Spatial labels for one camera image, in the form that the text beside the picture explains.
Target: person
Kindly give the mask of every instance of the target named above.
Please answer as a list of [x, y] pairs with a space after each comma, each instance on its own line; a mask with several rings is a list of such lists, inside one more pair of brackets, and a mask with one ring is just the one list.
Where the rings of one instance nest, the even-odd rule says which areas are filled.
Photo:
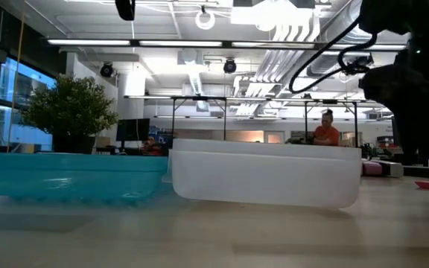
[[339, 131], [332, 126], [334, 116], [332, 110], [328, 109], [322, 115], [322, 126], [314, 132], [314, 145], [339, 146]]

